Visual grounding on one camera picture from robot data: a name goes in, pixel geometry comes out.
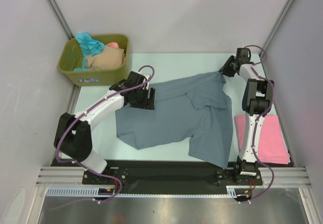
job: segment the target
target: green basket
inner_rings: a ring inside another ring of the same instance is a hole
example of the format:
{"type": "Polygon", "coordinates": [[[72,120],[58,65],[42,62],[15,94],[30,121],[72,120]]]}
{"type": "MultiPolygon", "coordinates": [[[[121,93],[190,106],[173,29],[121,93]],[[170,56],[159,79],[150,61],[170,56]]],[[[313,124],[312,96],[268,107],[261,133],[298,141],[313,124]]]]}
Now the green basket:
{"type": "Polygon", "coordinates": [[[112,85],[126,79],[131,70],[129,57],[129,40],[122,34],[92,36],[93,39],[108,44],[117,42],[125,50],[125,61],[118,68],[110,70],[73,71],[82,67],[83,53],[75,38],[69,40],[63,49],[58,63],[59,70],[66,74],[78,86],[112,85]]]}

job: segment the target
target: white table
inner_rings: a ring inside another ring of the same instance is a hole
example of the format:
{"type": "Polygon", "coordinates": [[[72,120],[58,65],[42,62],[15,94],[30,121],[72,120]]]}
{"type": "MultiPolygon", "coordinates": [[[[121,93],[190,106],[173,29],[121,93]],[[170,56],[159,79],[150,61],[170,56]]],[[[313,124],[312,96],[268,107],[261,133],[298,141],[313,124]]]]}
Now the white table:
{"type": "MultiPolygon", "coordinates": [[[[164,82],[179,78],[194,76],[196,74],[218,71],[231,54],[226,53],[133,53],[132,70],[137,71],[143,65],[152,65],[155,68],[155,76],[152,83],[164,82]]],[[[259,61],[259,55],[253,54],[251,60],[259,61]]],[[[256,66],[258,72],[264,75],[261,65],[256,66]]],[[[241,102],[246,83],[235,76],[225,77],[227,83],[224,92],[232,100],[232,115],[244,115],[241,102]]],[[[82,87],[75,112],[88,108],[96,100],[101,98],[108,86],[82,87]]],[[[274,107],[270,111],[276,115],[274,107]]],[[[229,161],[236,161],[239,154],[238,140],[235,124],[233,123],[233,137],[229,161]]],[[[116,136],[116,116],[112,114],[92,132],[93,150],[105,159],[117,160],[172,160],[172,161],[201,161],[188,155],[189,138],[182,142],[136,150],[125,144],[116,136]]]]}

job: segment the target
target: blue cloth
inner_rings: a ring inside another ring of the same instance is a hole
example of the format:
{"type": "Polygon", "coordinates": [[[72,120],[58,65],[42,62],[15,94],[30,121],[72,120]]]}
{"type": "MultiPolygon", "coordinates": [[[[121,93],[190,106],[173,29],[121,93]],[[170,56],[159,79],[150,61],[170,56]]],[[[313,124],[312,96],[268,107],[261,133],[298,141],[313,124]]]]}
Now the blue cloth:
{"type": "Polygon", "coordinates": [[[155,110],[116,111],[117,136],[136,149],[191,137],[190,156],[228,167],[233,123],[224,84],[219,72],[152,84],[155,110]]]}
{"type": "Polygon", "coordinates": [[[85,32],[77,33],[75,35],[75,38],[78,41],[78,43],[80,44],[84,58],[82,61],[82,68],[75,68],[74,71],[88,70],[85,67],[86,56],[88,56],[89,54],[91,54],[92,56],[100,54],[104,49],[104,44],[98,40],[92,39],[91,36],[85,32]]]}

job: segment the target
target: pink cloth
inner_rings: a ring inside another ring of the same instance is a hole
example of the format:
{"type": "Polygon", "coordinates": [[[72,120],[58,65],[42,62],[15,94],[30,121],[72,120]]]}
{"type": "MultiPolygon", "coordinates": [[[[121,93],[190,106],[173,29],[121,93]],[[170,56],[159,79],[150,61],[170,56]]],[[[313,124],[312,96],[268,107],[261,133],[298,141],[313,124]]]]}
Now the pink cloth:
{"type": "Polygon", "coordinates": [[[109,44],[107,44],[107,46],[119,48],[119,44],[117,42],[110,42],[109,44]]]}
{"type": "MultiPolygon", "coordinates": [[[[242,148],[246,116],[234,117],[239,149],[242,148]]],[[[290,162],[277,116],[266,116],[260,133],[258,157],[262,162],[288,164],[290,162]]]]}
{"type": "Polygon", "coordinates": [[[119,44],[117,43],[117,42],[110,42],[110,43],[108,43],[106,46],[111,46],[111,47],[115,47],[115,48],[120,48],[119,47],[119,44]]]}

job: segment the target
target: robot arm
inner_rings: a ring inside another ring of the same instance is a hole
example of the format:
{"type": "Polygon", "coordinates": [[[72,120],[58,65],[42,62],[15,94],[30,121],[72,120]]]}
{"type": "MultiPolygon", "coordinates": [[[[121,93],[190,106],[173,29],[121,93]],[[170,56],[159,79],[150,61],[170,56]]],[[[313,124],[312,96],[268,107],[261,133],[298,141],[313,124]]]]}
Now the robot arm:
{"type": "Polygon", "coordinates": [[[258,116],[268,109],[273,98],[272,88],[267,81],[254,73],[250,58],[251,53],[248,48],[238,48],[236,56],[230,56],[220,69],[220,72],[228,77],[234,77],[238,73],[247,83],[242,100],[242,109],[246,115],[246,129],[243,147],[236,164],[236,166],[239,166],[236,170],[237,175],[241,176],[255,176],[257,173],[257,159],[252,149],[254,148],[255,153],[258,153],[261,127],[265,116],[258,119],[258,124],[255,123],[258,116]]]}
{"type": "Polygon", "coordinates": [[[67,133],[59,150],[87,168],[102,173],[107,162],[93,151],[91,132],[108,115],[124,106],[154,110],[155,89],[149,89],[148,82],[137,89],[127,91],[127,89],[142,85],[149,80],[149,77],[150,75],[130,72],[127,80],[111,86],[101,99],[91,105],[89,107],[89,109],[93,108],[91,111],[82,110],[74,115],[64,113],[59,120],[54,147],[57,148],[72,122],[84,114],[67,133]]]}

